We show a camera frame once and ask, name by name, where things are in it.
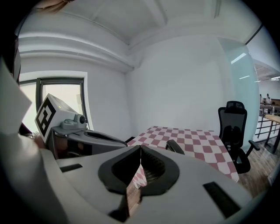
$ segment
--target window frame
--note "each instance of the window frame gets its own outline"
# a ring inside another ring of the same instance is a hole
[[[38,112],[41,104],[43,103],[43,85],[56,85],[56,84],[79,85],[83,114],[86,120],[88,120],[87,112],[85,108],[85,100],[84,100],[84,78],[72,78],[72,77],[37,78],[37,79],[32,79],[27,81],[21,81],[19,85],[30,84],[30,83],[36,83],[36,91],[35,91],[36,112]]]

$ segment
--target ceiling light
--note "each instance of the ceiling light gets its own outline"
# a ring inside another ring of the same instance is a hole
[[[239,79],[244,79],[244,78],[247,78],[247,77],[249,77],[249,75],[247,75],[247,76],[244,76],[244,77],[242,77],[242,78],[239,78]]]
[[[231,61],[231,64],[233,64],[234,62],[237,62],[239,59],[243,58],[246,54],[242,53],[241,55],[239,55],[236,59],[234,59],[233,61]]]

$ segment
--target black office chair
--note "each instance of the black office chair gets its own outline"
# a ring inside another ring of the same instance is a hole
[[[231,156],[237,173],[246,173],[250,170],[251,165],[248,159],[251,151],[260,150],[259,146],[252,140],[250,149],[245,154],[241,149],[243,145],[244,130],[247,119],[247,111],[243,103],[238,101],[227,102],[226,107],[218,110],[220,119],[220,139]]]

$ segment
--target chair backrest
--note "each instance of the chair backrest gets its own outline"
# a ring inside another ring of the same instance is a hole
[[[224,145],[241,148],[247,119],[247,111],[243,103],[227,102],[227,107],[218,110],[220,119],[220,139]]]

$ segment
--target pink checkered tablecloth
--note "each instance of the pink checkered tablecloth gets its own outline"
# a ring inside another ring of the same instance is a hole
[[[239,177],[235,165],[221,139],[214,131],[192,131],[190,129],[153,126],[147,132],[131,140],[128,145],[147,145],[165,149],[166,142],[171,139],[178,143],[186,156],[203,160],[227,177],[238,181]],[[133,182],[137,188],[147,184],[142,166],[137,170]]]

